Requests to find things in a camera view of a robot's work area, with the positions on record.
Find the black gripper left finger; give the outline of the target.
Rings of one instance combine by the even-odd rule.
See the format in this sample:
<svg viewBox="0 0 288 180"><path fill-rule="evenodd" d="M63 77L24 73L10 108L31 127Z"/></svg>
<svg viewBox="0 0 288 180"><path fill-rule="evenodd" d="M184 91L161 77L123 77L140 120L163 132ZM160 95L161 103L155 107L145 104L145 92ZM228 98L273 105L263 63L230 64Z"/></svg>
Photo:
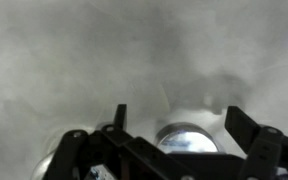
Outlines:
<svg viewBox="0 0 288 180"><path fill-rule="evenodd" d="M126 104L119 104L117 106L117 109L114 115L113 125L116 128L120 128L122 130L126 129L126 125L127 125L127 105Z"/></svg>

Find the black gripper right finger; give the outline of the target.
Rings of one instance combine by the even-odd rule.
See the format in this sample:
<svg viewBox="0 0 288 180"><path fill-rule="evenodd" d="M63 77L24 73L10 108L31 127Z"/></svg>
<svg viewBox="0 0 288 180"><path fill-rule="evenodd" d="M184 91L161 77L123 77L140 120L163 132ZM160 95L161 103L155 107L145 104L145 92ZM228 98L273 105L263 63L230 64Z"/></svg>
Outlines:
<svg viewBox="0 0 288 180"><path fill-rule="evenodd" d="M261 127L237 106L229 106L225 129L244 153L248 153Z"/></svg>

